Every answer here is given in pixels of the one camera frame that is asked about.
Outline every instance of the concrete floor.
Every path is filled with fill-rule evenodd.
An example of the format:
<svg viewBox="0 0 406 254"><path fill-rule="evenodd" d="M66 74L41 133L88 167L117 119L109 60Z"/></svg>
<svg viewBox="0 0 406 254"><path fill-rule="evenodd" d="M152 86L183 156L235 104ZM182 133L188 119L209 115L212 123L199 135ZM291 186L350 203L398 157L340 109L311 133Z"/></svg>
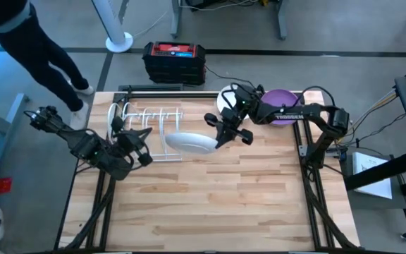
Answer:
<svg viewBox="0 0 406 254"><path fill-rule="evenodd" d="M70 53L93 87L115 91L119 85L152 83L140 54L113 55L106 80L101 78L107 57L103 49L106 35L91 1L32 2L45 31L61 46L75 52L76 48L101 52ZM115 13L125 3L112 2ZM181 34L176 41L194 42L210 49L406 52L406 0L292 0L287 12L289 35L284 42L277 39L273 8L270 4L266 8L233 7L214 12L183 10ZM135 35L167 10L169 1L130 0L123 27ZM143 48L150 41L171 41L170 12L149 32L137 36L134 48ZM266 89L323 86L333 94L338 106L350 112L352 119L387 93L395 77L406 74L406 58L402 57L208 55L207 66L221 75L248 79ZM220 90L227 84L209 73L206 84L192 90ZM63 102L36 84L8 54L0 52L0 115L6 114L19 92L32 99L29 109L52 104L65 121L69 119ZM371 115L358 130L358 136L380 128L401 112L396 100ZM362 145L384 154L405 153L406 120ZM6 216L6 237L1 242L4 251L26 253L53 247L75 163L66 143L52 134L36 131L28 125L27 118L22 119L0 166L0 176L13 178L12 191L0 195ZM398 238L406 232L402 210L353 210L353 214L359 239L366 249L406 253L406 243Z"/></svg>

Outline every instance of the purple bowl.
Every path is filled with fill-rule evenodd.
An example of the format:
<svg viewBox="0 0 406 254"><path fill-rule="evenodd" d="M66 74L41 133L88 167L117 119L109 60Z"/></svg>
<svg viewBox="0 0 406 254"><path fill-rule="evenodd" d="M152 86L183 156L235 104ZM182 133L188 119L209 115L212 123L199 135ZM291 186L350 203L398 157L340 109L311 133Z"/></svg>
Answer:
<svg viewBox="0 0 406 254"><path fill-rule="evenodd" d="M294 105L296 100L297 96L294 95L293 92L283 89L270 90L261 98L261 101L276 107L281 107L283 104L290 107ZM271 124L277 126L286 126L295 123L295 121L296 120L275 120Z"/></svg>

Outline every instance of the black case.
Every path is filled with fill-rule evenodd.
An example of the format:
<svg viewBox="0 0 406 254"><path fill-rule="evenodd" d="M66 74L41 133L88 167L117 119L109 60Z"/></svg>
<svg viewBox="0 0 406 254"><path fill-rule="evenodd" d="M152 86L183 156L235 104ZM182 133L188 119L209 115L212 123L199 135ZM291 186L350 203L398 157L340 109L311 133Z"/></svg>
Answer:
<svg viewBox="0 0 406 254"><path fill-rule="evenodd" d="M155 44L192 45L176 42L150 42L144 48L142 59L149 79L155 83L201 85L204 83L205 49L197 45L196 57L152 56Z"/></svg>

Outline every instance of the wooden tabletop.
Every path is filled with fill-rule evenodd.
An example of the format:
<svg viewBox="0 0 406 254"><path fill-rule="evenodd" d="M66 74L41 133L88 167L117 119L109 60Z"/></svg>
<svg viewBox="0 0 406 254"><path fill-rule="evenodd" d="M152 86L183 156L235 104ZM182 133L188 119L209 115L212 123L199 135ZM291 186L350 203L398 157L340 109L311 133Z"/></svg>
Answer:
<svg viewBox="0 0 406 254"><path fill-rule="evenodd" d="M113 92L98 92L89 128L106 136L107 111ZM323 104L320 92L306 92L307 103ZM139 109L165 107L185 112L180 131L215 137L204 122L207 112L217 114L215 99L132 99ZM159 152L157 124L147 139ZM140 129L138 123L133 128ZM314 250L302 185L299 159L291 126L243 128L254 133L252 145L239 139L210 155L184 155L182 162L153 162L131 172L116 184L108 251L286 251ZM314 139L321 131L311 124ZM172 133L171 127L166 134ZM338 161L326 164L340 169ZM322 169L328 212L341 231L359 244L343 177ZM88 220L94 201L98 170L75 177L60 246L66 246ZM318 217L322 243L323 227ZM97 225L95 244L101 224Z"/></svg>

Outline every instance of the white pole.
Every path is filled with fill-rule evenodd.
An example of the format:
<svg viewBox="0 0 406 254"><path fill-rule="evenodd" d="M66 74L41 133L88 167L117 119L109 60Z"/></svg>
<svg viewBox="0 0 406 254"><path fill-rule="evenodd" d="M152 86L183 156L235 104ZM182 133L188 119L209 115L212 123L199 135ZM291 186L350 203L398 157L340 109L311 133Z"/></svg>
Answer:
<svg viewBox="0 0 406 254"><path fill-rule="evenodd" d="M112 0L92 0L92 3L108 35L107 49L114 53L129 50L134 42L133 36L123 31L118 16L113 12Z"/></svg>

